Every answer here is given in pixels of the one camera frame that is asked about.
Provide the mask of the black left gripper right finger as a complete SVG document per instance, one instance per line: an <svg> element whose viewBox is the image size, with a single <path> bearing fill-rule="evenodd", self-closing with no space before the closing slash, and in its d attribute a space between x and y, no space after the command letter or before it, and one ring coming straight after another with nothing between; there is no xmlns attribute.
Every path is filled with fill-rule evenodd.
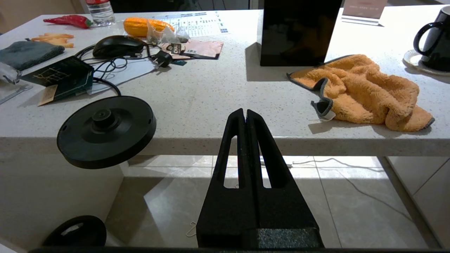
<svg viewBox="0 0 450 253"><path fill-rule="evenodd" d="M257 248L324 248L319 226L265 120L248 110L246 126L256 198Z"/></svg>

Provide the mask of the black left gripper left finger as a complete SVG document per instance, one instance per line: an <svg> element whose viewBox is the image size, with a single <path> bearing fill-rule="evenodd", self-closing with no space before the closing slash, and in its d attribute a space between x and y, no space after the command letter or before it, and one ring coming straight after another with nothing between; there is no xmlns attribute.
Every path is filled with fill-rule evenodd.
<svg viewBox="0 0 450 253"><path fill-rule="evenodd" d="M224 186L231 141L237 137L238 188ZM225 126L216 165L196 226L200 248L252 248L257 227L243 109L232 112Z"/></svg>

